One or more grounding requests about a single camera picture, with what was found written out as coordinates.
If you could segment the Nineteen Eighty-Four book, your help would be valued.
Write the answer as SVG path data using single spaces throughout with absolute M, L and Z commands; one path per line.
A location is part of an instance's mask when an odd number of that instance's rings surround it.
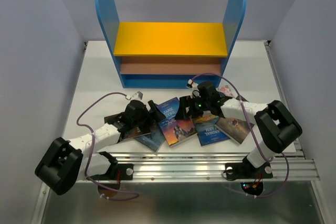
M 157 125 L 151 127 L 149 134 L 137 136 L 134 139 L 155 153 L 166 142 L 164 134 Z

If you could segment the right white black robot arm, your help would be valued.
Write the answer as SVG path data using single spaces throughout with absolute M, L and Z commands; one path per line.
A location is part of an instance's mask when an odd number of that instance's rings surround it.
M 256 147 L 240 163 L 227 163 L 222 176 L 229 181 L 272 178 L 270 163 L 302 134 L 302 128 L 285 105 L 278 100 L 268 104 L 250 103 L 226 96 L 214 84 L 205 81 L 187 86 L 192 94 L 180 98 L 176 120 L 202 116 L 206 111 L 220 118 L 238 119 L 258 127 L 262 137 Z

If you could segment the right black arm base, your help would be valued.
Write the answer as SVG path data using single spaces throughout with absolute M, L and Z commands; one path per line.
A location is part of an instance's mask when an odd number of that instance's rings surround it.
M 261 167 L 255 168 L 248 163 L 227 163 L 222 171 L 222 177 L 228 181 L 238 179 L 249 180 L 255 178 L 273 178 L 272 169 L 269 163 L 264 163 Z

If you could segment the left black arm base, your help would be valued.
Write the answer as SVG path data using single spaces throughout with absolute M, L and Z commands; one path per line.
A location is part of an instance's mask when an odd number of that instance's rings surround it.
M 131 163 L 110 165 L 104 174 L 94 174 L 90 175 L 90 177 L 94 180 L 115 180 L 118 182 L 132 180 L 133 168 L 134 165 Z

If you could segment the Jane Eyre book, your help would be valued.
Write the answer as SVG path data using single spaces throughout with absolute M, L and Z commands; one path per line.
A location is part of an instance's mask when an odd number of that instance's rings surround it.
M 161 120 L 158 125 L 169 147 L 176 146 L 196 135 L 197 131 L 191 119 L 175 119 L 179 108 L 179 99 L 177 97 L 167 100 L 156 107 L 165 116 L 165 119 Z

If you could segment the A Tale of Two Cities book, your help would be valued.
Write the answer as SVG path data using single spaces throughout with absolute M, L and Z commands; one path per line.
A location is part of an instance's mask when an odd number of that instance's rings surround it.
M 241 145 L 250 133 L 249 126 L 253 127 L 254 125 L 235 118 L 219 118 L 215 126 L 236 145 Z

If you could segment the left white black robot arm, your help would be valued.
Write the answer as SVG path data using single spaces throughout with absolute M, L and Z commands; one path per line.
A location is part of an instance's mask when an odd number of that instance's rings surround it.
M 78 180 L 131 180 L 132 175 L 126 171 L 133 166 L 119 165 L 115 157 L 102 149 L 119 143 L 132 130 L 145 132 L 164 119 L 152 100 L 147 105 L 132 100 L 125 111 L 106 116 L 104 125 L 97 130 L 70 140 L 53 140 L 35 175 L 57 195 L 65 194 Z

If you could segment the Little Women book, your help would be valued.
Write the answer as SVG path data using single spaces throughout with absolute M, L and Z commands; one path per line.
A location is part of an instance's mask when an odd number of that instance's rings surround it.
M 229 85 L 221 86 L 217 89 L 221 98 L 234 98 L 239 100 L 239 95 L 235 94 L 229 87 Z

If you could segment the Three Days to See book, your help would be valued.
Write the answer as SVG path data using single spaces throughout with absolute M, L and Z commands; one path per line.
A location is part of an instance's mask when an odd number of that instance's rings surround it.
M 104 117 L 104 123 L 111 124 L 117 128 L 121 133 L 119 137 L 119 142 L 130 140 L 139 136 L 146 136 L 151 133 L 150 128 L 141 130 L 139 127 L 130 128 L 124 122 L 121 121 L 121 115 L 115 114 Z

